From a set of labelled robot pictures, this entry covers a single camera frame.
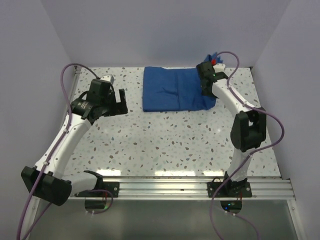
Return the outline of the blue surgical drape cloth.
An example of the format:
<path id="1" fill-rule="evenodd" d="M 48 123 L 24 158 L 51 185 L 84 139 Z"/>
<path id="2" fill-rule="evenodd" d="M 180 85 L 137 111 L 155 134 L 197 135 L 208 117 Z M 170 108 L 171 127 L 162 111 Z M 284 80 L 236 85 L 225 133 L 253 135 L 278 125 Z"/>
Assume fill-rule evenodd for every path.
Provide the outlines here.
<path id="1" fill-rule="evenodd" d="M 215 105 L 216 98 L 202 95 L 201 79 L 196 68 L 144 68 L 144 112 L 201 111 Z"/>

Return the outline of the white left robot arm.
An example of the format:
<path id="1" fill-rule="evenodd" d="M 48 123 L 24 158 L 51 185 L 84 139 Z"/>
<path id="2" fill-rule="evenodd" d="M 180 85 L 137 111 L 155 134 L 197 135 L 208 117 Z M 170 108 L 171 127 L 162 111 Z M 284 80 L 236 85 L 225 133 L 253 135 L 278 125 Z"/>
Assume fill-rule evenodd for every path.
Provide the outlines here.
<path id="1" fill-rule="evenodd" d="M 128 113 L 125 90 L 119 89 L 120 101 L 116 101 L 113 83 L 111 74 L 93 79 L 89 90 L 71 103 L 71 114 L 46 153 L 33 167 L 24 167 L 21 177 L 32 196 L 61 206 L 81 192 L 95 197 L 103 193 L 103 177 L 97 172 L 85 170 L 69 179 L 63 176 L 76 146 L 96 120 Z"/>

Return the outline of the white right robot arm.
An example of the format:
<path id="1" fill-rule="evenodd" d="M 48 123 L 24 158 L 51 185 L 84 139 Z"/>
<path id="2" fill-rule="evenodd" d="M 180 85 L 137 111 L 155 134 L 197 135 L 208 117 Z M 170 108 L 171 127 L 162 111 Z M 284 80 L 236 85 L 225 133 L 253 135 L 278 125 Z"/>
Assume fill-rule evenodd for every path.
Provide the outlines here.
<path id="1" fill-rule="evenodd" d="M 267 137 L 267 116 L 228 85 L 225 65 L 205 61 L 196 66 L 201 93 L 223 102 L 233 117 L 230 140 L 234 146 L 231 164 L 223 180 L 214 178 L 207 183 L 210 198 L 250 198 L 252 192 L 247 173 L 251 162 L 250 151 L 257 149 Z"/>

